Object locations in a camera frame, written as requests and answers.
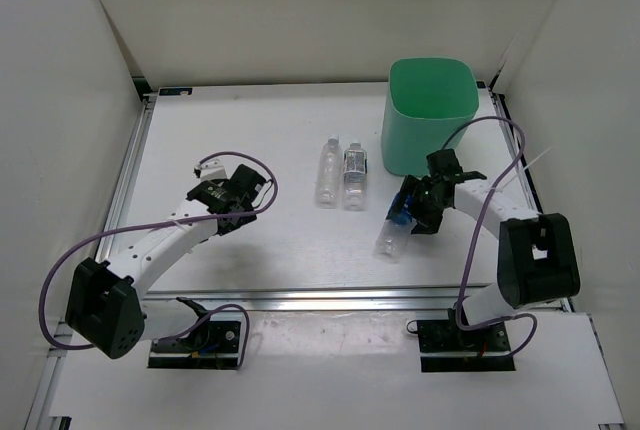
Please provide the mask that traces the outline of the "clear bottle blue label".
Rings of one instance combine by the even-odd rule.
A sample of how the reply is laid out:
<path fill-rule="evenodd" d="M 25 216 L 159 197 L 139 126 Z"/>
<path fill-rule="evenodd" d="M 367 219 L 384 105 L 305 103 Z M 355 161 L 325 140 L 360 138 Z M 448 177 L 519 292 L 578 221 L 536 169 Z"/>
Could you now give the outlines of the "clear bottle blue label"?
<path fill-rule="evenodd" d="M 398 192 L 388 209 L 385 221 L 374 246 L 374 255 L 382 260 L 396 263 L 402 257 L 409 237 L 416 225 L 408 210 L 409 197 Z"/>

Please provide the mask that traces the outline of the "clear unlabeled plastic bottle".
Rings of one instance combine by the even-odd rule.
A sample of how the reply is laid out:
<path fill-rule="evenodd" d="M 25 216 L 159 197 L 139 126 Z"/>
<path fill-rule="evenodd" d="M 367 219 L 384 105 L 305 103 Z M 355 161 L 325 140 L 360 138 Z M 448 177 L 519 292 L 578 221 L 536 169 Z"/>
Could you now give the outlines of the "clear unlabeled plastic bottle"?
<path fill-rule="evenodd" d="M 322 208 L 335 208 L 340 189 L 342 149 L 338 135 L 331 135 L 319 158 L 314 199 Z"/>

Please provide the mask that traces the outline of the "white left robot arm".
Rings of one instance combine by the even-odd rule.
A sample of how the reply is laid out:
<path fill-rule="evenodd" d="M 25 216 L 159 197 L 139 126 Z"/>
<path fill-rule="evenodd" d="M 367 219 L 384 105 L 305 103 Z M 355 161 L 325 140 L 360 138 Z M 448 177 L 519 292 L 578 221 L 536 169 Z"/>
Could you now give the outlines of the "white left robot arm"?
<path fill-rule="evenodd" d="M 174 337 L 188 350 L 206 345 L 204 307 L 184 297 L 143 301 L 153 284 L 195 246 L 257 219 L 253 202 L 267 179 L 239 165 L 228 179 L 202 179 L 187 193 L 170 225 L 153 229 L 103 262 L 75 269 L 65 321 L 111 359 L 139 342 Z"/>

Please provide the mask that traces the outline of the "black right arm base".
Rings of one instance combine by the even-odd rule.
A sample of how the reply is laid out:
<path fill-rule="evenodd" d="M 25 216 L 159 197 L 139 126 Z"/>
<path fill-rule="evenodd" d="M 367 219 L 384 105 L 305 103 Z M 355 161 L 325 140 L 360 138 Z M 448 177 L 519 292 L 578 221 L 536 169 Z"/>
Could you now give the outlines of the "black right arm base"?
<path fill-rule="evenodd" d="M 515 371 L 504 323 L 463 331 L 452 309 L 446 319 L 413 319 L 406 331 L 418 338 L 422 373 L 489 373 Z"/>

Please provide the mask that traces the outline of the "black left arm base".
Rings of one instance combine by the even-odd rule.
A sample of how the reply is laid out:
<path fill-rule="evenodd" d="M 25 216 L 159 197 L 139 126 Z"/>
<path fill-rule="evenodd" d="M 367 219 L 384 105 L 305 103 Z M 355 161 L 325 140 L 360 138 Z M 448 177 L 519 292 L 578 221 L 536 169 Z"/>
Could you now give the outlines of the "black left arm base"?
<path fill-rule="evenodd" d="M 153 341 L 147 359 L 149 369 L 236 370 L 244 343 L 241 313 L 214 315 L 183 337 Z"/>

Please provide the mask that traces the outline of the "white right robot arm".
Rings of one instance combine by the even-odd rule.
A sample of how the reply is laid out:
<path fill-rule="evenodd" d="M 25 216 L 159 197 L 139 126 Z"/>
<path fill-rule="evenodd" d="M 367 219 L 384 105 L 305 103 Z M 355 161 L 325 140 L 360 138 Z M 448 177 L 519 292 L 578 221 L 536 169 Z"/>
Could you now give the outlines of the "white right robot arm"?
<path fill-rule="evenodd" d="M 516 316 L 519 310 L 577 295 L 581 280 L 568 219 L 542 214 L 516 203 L 477 172 L 404 178 L 387 220 L 413 234 L 434 235 L 444 213 L 461 212 L 475 221 L 460 286 L 466 287 L 482 230 L 498 242 L 496 281 L 468 296 L 462 290 L 454 306 L 449 337 L 470 350 L 485 327 Z"/>

